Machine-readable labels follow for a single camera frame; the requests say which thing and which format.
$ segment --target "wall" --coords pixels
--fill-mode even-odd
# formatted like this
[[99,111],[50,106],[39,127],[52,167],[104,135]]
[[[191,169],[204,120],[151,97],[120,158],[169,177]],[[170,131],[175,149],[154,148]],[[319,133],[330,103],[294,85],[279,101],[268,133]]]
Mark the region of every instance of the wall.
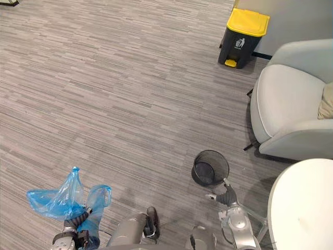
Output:
[[332,0],[236,0],[235,7],[271,17],[255,51],[267,55],[294,41],[332,38]]

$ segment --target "black trash can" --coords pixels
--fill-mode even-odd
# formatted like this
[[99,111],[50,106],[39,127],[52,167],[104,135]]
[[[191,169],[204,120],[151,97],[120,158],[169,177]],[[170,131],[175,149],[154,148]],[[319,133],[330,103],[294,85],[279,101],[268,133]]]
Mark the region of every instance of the black trash can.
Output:
[[234,8],[223,36],[219,63],[243,68],[266,34],[269,19],[257,12]]
[[199,185],[221,184],[229,175],[229,164],[219,152],[205,150],[194,159],[191,174]]

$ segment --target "chair leg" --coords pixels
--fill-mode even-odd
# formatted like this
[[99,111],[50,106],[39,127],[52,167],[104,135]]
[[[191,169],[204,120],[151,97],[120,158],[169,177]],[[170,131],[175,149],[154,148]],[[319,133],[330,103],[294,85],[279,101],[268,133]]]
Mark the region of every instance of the chair leg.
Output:
[[251,89],[246,95],[250,96],[252,94],[252,92],[253,92],[253,89]]
[[243,148],[244,151],[247,151],[248,149],[250,149],[251,147],[253,147],[253,143],[251,143],[250,145],[246,146],[245,148]]

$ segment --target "foot pedal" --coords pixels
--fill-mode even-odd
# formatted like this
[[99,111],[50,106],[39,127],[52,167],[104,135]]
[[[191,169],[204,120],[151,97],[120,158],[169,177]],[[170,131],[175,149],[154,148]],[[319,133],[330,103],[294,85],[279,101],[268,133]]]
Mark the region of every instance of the foot pedal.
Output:
[[237,62],[234,61],[234,60],[228,59],[228,60],[226,60],[226,61],[224,62],[224,64],[225,64],[226,66],[229,66],[229,67],[233,67],[233,68],[235,68],[236,65],[237,65]]

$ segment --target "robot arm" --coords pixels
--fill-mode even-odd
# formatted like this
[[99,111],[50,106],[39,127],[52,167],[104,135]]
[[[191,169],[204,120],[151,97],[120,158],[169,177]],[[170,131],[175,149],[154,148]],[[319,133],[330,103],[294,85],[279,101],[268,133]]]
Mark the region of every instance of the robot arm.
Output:
[[57,234],[53,238],[52,247],[50,250],[77,250],[80,247],[85,247],[88,243],[89,232],[77,232],[81,225],[92,213],[92,209],[88,208],[83,214],[63,222],[62,233]]
[[239,206],[234,189],[225,179],[227,191],[222,195],[207,194],[213,199],[228,206],[228,210],[219,212],[219,219],[224,227],[229,227],[233,236],[235,250],[261,250],[258,240],[254,237],[248,214]]

